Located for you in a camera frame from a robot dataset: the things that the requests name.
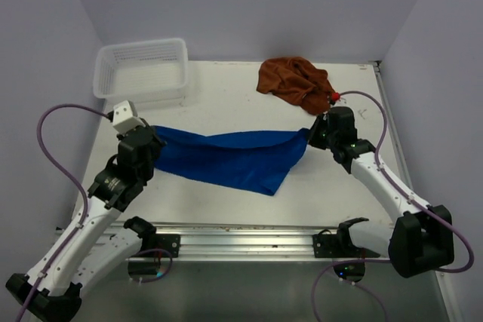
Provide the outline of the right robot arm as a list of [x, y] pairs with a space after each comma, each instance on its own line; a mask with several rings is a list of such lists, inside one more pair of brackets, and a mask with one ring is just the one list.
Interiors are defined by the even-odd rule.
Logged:
[[403, 277], [434, 270], [454, 261], [454, 237], [449, 210], [431, 206], [414, 194], [386, 164], [375, 147], [358, 138], [353, 111], [335, 106], [319, 115], [308, 144], [328, 149], [334, 160], [357, 179], [383, 206], [391, 227], [359, 217], [339, 224], [336, 246], [345, 256], [369, 250], [391, 262]]

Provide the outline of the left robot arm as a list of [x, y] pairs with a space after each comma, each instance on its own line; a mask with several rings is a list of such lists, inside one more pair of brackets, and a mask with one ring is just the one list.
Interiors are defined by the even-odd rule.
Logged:
[[13, 274], [7, 290], [41, 321], [71, 321], [83, 298], [130, 256], [155, 251], [156, 228], [140, 217], [125, 222], [103, 246], [95, 244], [153, 178], [165, 142], [149, 125], [119, 136], [118, 152], [84, 193], [84, 206], [41, 261]]

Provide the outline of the blue towel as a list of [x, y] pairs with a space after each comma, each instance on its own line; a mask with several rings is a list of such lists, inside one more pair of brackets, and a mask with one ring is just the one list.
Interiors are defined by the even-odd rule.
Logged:
[[217, 186], [273, 196], [303, 157], [309, 130], [251, 130], [204, 136], [156, 126], [166, 142], [155, 167]]

